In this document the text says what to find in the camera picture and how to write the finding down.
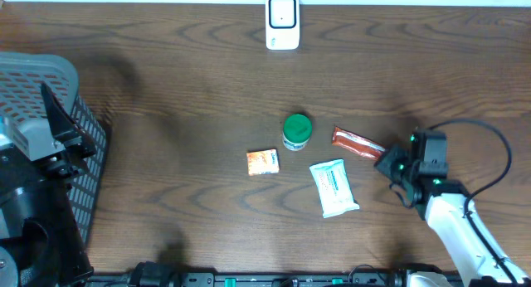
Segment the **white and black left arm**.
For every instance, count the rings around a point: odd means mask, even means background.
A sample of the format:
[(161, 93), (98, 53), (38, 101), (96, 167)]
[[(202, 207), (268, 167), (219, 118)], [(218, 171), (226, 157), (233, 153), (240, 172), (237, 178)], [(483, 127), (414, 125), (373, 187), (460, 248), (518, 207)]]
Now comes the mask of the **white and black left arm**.
[(95, 142), (47, 84), (40, 90), (51, 136), (64, 150), (31, 160), (13, 142), (1, 147), (1, 284), (80, 286), (94, 269), (67, 193), (88, 172)]

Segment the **teal wet wipes pack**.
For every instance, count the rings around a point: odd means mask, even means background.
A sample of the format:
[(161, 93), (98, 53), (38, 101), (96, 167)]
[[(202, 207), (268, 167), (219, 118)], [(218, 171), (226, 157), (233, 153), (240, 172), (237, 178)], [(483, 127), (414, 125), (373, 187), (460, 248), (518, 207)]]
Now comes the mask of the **teal wet wipes pack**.
[(360, 209), (353, 197), (344, 161), (341, 158), (316, 163), (311, 165), (309, 170), (318, 189), (323, 218)]

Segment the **orange small packet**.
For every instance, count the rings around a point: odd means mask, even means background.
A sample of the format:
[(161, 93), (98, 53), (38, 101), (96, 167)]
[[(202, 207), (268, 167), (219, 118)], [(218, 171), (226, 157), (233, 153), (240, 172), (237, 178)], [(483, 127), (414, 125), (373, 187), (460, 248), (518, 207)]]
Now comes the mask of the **orange small packet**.
[(276, 149), (267, 149), (246, 154), (248, 174), (250, 176), (274, 174), (280, 171)]

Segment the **green lid white jar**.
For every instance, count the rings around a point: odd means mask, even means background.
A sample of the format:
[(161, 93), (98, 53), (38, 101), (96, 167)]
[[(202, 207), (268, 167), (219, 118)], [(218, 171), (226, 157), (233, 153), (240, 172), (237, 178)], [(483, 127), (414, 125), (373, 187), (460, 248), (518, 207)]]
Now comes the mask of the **green lid white jar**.
[(290, 151), (300, 151), (311, 138), (311, 120), (303, 114), (292, 114), (286, 118), (282, 131), (284, 146)]

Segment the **red snack bar wrapper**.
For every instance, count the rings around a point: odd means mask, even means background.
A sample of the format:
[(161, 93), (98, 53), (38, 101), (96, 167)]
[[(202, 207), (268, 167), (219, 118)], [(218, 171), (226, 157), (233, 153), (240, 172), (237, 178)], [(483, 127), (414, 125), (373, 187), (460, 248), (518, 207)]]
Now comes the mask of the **red snack bar wrapper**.
[(372, 160), (378, 160), (386, 151), (382, 145), (340, 127), (334, 128), (332, 145)]

